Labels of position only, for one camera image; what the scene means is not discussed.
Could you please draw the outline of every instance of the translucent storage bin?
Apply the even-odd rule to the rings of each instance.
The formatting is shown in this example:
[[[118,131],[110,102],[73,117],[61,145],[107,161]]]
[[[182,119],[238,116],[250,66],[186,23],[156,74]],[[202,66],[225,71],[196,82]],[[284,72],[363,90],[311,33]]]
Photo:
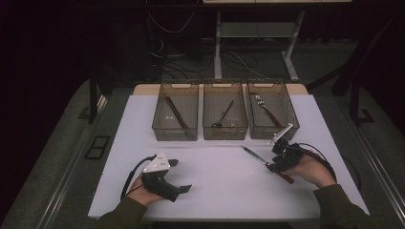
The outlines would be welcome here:
[[[200,80],[164,80],[160,85],[152,129],[158,141],[198,139]]]
[[[240,79],[204,80],[202,126],[205,140],[245,139],[247,116]]]
[[[250,137],[272,139],[291,123],[292,128],[284,135],[291,140],[300,125],[283,79],[249,78],[246,92]]]

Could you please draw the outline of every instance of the sleeve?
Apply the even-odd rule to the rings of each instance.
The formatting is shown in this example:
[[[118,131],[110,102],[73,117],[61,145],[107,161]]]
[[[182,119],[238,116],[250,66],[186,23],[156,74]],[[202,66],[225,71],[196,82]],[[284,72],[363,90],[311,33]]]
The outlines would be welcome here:
[[[137,201],[125,197],[117,208],[103,215],[97,222],[98,229],[135,229],[140,228],[146,207]]]
[[[321,228],[375,228],[371,217],[351,203],[339,184],[315,190],[313,193],[321,208]]]

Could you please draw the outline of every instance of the person's right hand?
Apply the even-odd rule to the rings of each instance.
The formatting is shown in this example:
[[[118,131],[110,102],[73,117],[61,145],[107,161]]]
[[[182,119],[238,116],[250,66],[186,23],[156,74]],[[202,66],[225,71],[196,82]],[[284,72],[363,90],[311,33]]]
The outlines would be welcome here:
[[[318,188],[336,184],[336,181],[333,179],[328,169],[315,158],[308,155],[303,155],[299,164],[291,169],[285,170],[281,174],[298,175],[304,180],[315,184]]]

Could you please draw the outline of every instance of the white table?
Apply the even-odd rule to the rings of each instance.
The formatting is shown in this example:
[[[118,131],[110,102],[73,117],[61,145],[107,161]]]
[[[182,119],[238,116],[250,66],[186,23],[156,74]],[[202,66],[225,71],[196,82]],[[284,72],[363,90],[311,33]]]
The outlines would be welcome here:
[[[288,184],[239,147],[245,145],[271,160],[275,154],[270,152],[267,140],[250,139],[249,134],[245,140],[203,140],[202,109],[197,141],[156,141],[152,120],[158,91],[157,86],[139,86],[135,90],[138,95],[130,96],[89,211],[90,218],[114,210],[129,172],[143,158],[161,152],[180,161],[169,170],[166,180],[177,187],[193,186],[176,202],[164,200],[150,205],[145,221],[292,221],[319,217],[319,206],[312,193],[314,185],[299,177]],[[301,127],[290,143],[308,143],[323,152],[350,200],[368,213],[313,96],[300,91],[291,96],[291,101]]]

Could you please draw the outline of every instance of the metal tool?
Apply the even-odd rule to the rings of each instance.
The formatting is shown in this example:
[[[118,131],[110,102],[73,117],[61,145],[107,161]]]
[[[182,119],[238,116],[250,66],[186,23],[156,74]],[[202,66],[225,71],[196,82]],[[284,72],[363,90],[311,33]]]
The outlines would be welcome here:
[[[276,127],[283,127],[283,125],[277,120],[277,117],[274,116],[274,114],[267,108],[265,101],[258,95],[256,94],[256,101],[257,105],[261,107],[263,110],[266,111],[267,115],[270,117],[271,121],[274,123]]]
[[[184,122],[184,120],[182,119],[179,111],[177,110],[175,104],[173,103],[173,100],[171,97],[165,95],[164,99],[166,100],[166,102],[169,104],[170,109],[172,110],[172,112],[175,114],[176,119],[179,121],[181,127],[183,129],[188,129],[187,124]]]
[[[279,133],[277,133],[277,135],[275,135],[275,136],[270,140],[270,142],[268,143],[268,145],[271,145],[271,144],[273,144],[274,142],[276,142],[278,139],[280,139],[280,137],[282,137],[283,135],[285,135],[285,134],[287,133],[287,131],[289,131],[289,129],[292,128],[292,126],[293,126],[293,125],[292,125],[291,123],[289,123],[286,128],[284,128],[283,130],[281,130]]]
[[[229,110],[232,108],[232,106],[233,106],[233,104],[235,103],[235,101],[234,100],[232,100],[230,103],[229,103],[229,105],[228,105],[228,107],[226,108],[226,111],[224,112],[224,114],[223,114],[223,116],[221,117],[221,119],[220,119],[220,121],[219,122],[215,122],[215,123],[212,123],[212,127],[223,127],[223,120],[224,120],[224,118],[226,117],[226,114],[229,112]]]
[[[261,156],[258,156],[256,153],[254,153],[253,151],[251,151],[249,148],[247,148],[247,147],[245,147],[245,146],[241,146],[241,147],[242,147],[242,149],[244,149],[248,154],[250,154],[251,156],[253,156],[253,158],[255,158],[256,160],[258,160],[260,163],[264,164],[264,165],[269,169],[269,171],[271,171],[271,173],[277,174],[278,176],[280,176],[281,178],[283,178],[286,182],[288,182],[288,183],[290,183],[290,184],[292,184],[292,183],[294,182],[294,179],[291,178],[290,176],[288,176],[288,175],[282,175],[282,174],[280,174],[280,173],[274,172],[274,169],[273,169],[274,164],[268,163],[268,162],[265,161]]]

